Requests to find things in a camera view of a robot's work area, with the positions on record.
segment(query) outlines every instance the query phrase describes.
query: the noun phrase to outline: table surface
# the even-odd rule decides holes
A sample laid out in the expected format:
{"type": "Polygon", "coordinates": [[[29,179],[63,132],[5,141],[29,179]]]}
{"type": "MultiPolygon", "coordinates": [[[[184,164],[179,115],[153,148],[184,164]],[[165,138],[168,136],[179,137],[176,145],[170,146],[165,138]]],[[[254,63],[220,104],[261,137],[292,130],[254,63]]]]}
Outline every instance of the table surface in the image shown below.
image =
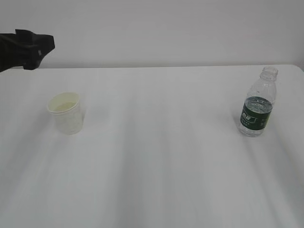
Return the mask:
{"type": "Polygon", "coordinates": [[[0,75],[0,227],[303,228],[304,72],[276,66],[265,132],[236,125],[263,66],[0,75]],[[81,95],[84,127],[46,105],[81,95]]]}

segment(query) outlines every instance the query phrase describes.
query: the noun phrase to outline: white plastic cup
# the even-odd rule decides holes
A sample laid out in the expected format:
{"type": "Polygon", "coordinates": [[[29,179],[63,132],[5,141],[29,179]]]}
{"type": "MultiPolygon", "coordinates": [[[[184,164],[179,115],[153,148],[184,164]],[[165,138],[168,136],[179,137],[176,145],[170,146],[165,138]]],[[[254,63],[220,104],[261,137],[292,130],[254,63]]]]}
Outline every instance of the white plastic cup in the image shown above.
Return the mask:
{"type": "Polygon", "coordinates": [[[53,115],[57,129],[63,134],[76,134],[82,129],[79,94],[58,94],[49,101],[47,109],[53,115]]]}

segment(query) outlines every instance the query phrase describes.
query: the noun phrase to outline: plastic water bottle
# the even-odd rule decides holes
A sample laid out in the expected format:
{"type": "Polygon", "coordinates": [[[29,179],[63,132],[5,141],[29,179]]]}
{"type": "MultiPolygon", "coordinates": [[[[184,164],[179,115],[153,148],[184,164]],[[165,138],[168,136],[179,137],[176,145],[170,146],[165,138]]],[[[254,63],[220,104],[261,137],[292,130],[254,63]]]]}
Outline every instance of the plastic water bottle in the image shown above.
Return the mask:
{"type": "Polygon", "coordinates": [[[241,114],[239,130],[246,136],[256,137],[263,133],[276,98],[278,70],[265,67],[250,88],[241,114]]]}

